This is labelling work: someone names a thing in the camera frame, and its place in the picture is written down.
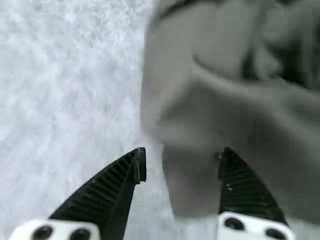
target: screw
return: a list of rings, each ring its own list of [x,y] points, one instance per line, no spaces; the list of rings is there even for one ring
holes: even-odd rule
[[[243,225],[243,223],[235,218],[228,218],[227,220],[225,220],[224,225],[234,230],[245,230],[245,226]]]
[[[33,240],[46,240],[50,238],[53,228],[49,225],[39,227],[32,235]]]

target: gray jacket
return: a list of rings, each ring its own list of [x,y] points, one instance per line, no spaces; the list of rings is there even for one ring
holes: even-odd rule
[[[176,216],[217,212],[213,156],[229,146],[286,214],[320,224],[319,23],[318,0],[160,0],[141,124],[164,145]]]

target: gray pants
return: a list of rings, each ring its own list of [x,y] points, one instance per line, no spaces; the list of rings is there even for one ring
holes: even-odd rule
[[[286,214],[320,224],[319,13],[318,0],[160,0],[141,124],[164,145],[176,216],[217,212],[214,154],[229,146]]]

